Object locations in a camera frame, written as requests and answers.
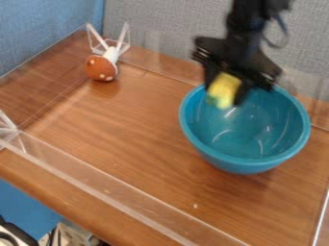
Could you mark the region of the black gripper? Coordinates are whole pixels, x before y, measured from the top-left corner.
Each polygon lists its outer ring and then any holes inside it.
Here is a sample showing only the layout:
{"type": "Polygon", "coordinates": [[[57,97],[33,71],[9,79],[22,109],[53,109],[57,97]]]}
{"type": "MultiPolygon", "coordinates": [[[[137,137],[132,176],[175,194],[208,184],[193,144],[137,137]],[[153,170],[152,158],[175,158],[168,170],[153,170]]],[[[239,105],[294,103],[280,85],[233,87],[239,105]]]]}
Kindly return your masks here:
{"type": "Polygon", "coordinates": [[[204,87],[209,87],[220,73],[227,73],[240,80],[233,96],[235,106],[243,103],[255,87],[272,90],[282,69],[259,48],[247,55],[229,57],[223,38],[196,36],[192,42],[191,58],[204,67],[204,87]]]}

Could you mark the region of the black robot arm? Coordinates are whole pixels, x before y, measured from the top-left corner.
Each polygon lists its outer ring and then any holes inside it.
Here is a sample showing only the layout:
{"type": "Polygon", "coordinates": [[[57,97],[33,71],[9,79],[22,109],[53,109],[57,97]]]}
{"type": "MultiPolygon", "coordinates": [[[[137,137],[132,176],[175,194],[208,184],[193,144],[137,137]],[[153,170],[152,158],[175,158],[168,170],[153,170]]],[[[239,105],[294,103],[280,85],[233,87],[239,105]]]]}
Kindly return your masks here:
{"type": "Polygon", "coordinates": [[[207,100],[219,109],[239,106],[248,93],[271,91],[282,69],[260,49],[286,45],[288,33],[279,17],[290,9],[290,0],[233,0],[225,15],[221,38],[193,38],[191,59],[204,69],[207,100]]]}

